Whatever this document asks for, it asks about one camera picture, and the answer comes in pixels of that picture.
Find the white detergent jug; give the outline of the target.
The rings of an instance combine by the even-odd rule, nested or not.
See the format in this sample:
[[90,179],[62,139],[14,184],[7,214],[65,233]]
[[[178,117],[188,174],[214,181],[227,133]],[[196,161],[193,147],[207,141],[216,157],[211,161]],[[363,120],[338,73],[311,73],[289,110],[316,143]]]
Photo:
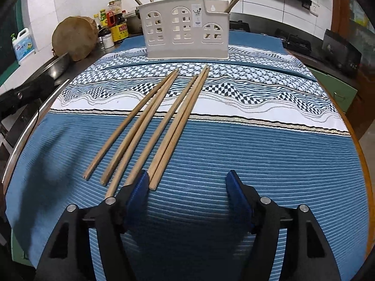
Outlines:
[[28,28],[22,29],[17,35],[12,34],[11,41],[19,65],[35,53],[32,37]]

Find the blue patterned table cloth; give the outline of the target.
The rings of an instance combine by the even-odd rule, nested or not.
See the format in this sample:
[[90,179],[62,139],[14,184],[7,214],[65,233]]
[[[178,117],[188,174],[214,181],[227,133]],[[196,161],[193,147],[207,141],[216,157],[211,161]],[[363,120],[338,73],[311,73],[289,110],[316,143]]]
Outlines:
[[100,179],[114,143],[89,180],[83,173],[131,110],[167,74],[179,75],[128,164],[194,75],[210,72],[163,177],[122,241],[139,280],[237,280],[254,237],[226,191],[233,170],[279,206],[306,204],[342,280],[367,253],[369,201],[343,119],[311,72],[272,37],[233,32],[229,58],[149,60],[142,37],[126,40],[58,95],[19,156],[6,214],[36,264],[63,210],[105,197]]

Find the round wooden chopping block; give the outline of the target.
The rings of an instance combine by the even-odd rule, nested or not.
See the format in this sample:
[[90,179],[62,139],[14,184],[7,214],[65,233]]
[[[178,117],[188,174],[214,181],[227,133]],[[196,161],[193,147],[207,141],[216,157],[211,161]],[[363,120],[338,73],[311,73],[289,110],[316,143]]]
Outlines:
[[56,26],[52,34],[55,56],[69,54],[72,61],[85,59],[96,47],[98,29],[90,17],[67,17]]

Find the white small jar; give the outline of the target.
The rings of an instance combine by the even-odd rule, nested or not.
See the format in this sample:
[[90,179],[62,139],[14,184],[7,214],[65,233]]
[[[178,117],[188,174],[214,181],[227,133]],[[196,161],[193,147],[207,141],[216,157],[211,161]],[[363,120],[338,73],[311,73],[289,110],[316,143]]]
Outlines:
[[102,36],[101,38],[102,38],[104,49],[109,49],[114,46],[114,41],[113,41],[113,37],[111,33],[106,34]]

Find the green label bottle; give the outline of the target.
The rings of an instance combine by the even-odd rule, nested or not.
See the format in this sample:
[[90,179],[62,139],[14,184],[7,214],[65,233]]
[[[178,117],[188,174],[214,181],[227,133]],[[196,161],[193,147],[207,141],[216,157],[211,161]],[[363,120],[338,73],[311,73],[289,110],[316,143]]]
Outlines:
[[107,27],[107,16],[106,16],[106,10],[105,9],[100,10],[100,26],[101,27]]

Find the yellow label sauce bottle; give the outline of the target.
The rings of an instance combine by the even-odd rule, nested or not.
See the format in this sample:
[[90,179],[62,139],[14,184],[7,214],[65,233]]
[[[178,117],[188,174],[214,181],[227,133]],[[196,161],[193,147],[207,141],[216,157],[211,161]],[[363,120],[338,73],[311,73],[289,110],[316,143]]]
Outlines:
[[111,27],[112,40],[114,43],[120,43],[128,37],[127,20],[122,13],[115,16],[115,24]]

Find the steel pressure cooker pot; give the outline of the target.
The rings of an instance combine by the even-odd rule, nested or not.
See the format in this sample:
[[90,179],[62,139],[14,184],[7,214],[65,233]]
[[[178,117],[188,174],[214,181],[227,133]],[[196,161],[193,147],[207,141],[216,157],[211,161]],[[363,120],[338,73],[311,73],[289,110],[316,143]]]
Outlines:
[[142,22],[138,11],[131,11],[125,15],[129,34],[142,34]]

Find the green drawer cabinet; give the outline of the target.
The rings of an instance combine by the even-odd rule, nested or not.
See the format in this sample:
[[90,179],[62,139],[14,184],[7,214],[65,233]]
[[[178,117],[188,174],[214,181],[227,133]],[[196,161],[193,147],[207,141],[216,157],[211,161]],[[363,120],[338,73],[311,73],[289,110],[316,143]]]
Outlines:
[[334,98],[341,110],[347,112],[355,98],[357,90],[330,74],[325,74],[310,67],[308,69]]

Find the black gas stove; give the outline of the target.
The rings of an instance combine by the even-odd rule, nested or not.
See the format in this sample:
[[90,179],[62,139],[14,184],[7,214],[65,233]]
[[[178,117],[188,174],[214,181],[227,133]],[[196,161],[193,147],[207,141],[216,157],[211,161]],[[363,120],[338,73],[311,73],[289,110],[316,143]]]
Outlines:
[[285,49],[310,56],[312,52],[310,41],[304,40],[297,35],[290,34],[281,29],[275,30],[275,36],[281,39]]

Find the black box appliance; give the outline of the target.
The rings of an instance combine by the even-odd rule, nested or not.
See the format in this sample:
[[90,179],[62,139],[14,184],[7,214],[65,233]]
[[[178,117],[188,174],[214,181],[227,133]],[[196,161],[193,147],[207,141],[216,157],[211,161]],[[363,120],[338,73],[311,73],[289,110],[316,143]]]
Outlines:
[[356,78],[361,52],[339,34],[329,29],[323,36],[322,52],[324,58],[349,78]]

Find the beige plastic utensil holder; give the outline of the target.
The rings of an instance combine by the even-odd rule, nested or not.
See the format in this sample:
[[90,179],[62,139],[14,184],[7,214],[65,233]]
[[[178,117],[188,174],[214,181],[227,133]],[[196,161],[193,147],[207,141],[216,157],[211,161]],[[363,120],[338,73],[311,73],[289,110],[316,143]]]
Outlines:
[[138,7],[149,59],[228,58],[227,0],[159,0]]

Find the wooden glass door cabinet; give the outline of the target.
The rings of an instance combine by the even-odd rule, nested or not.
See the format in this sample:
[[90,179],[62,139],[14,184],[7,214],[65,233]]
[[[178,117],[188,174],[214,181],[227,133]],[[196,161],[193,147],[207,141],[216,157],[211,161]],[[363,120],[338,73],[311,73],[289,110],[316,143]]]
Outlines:
[[374,24],[357,0],[332,0],[331,30],[362,54],[355,76],[358,93],[346,112],[360,139],[374,122]]

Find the white wall socket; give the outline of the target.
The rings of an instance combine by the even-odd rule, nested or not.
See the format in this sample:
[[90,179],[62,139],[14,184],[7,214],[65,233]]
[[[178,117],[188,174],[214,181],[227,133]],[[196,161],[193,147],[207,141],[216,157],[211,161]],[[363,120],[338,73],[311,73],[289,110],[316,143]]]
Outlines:
[[312,1],[310,5],[310,13],[318,17],[320,5],[317,2]]

